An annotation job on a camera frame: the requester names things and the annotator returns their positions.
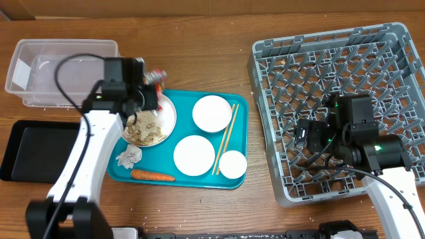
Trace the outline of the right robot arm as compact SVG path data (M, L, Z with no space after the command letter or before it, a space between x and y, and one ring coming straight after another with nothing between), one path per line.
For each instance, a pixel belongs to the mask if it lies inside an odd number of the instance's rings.
M324 104L324 121L300 119L295 144L313 155L306 171L348 171L362 182L387 238L423 238L424 211L416 189L413 162L398 135L380 135L372 98L333 94Z

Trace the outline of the red foil snack wrapper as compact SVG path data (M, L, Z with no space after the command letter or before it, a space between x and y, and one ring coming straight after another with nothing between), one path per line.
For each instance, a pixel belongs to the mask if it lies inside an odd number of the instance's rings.
M166 77L167 77L167 74L164 70L155 69L155 70L152 70L151 72L146 72L146 71L143 72L143 83L142 84L146 84L146 85L155 84L156 85L158 103L159 103L160 97L162 97L162 95L163 95ZM158 112L160 112L162 110L163 110L163 108L159 104L158 109L157 110L151 110L151 113L154 116L157 116Z

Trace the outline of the white napkin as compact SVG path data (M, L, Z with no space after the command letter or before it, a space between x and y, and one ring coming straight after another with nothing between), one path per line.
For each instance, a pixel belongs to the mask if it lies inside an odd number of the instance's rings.
M142 150L135 145L129 144L126 150L116 157L116 160L118 161L118 166L123 166L125 169L132 169L136 163L141 161L141 158Z

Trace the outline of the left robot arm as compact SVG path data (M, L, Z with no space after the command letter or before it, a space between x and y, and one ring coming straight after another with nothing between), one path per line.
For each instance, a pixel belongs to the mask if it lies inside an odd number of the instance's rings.
M104 174L114 145L121 138L128 117L141 110L155 110L155 85L160 76L148 78L142 58L103 57L104 75L81 105L60 85L60 69L74 58L67 56L54 70L58 91L81 115L72 151L59 178L44 201L32 200L25 218L31 238L137 238L131 227L111 227L99 206Z

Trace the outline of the small white cup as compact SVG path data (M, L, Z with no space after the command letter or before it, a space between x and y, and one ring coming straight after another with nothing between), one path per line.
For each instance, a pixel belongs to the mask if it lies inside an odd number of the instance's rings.
M219 159L219 170L227 179L238 179L247 170L247 160L239 151L227 151Z

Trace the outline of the white medium bowl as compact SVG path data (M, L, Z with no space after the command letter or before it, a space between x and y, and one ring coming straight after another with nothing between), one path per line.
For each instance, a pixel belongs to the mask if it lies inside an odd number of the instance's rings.
M215 160L215 150L207 138L190 135L175 146L173 159L180 172L197 177L210 170Z

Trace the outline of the pink bowl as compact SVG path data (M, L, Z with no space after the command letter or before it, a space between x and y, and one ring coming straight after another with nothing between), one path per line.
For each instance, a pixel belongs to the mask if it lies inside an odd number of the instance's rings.
M195 103L192 117L199 129L207 133L216 133L229 125L232 119L232 107L224 98L209 95Z

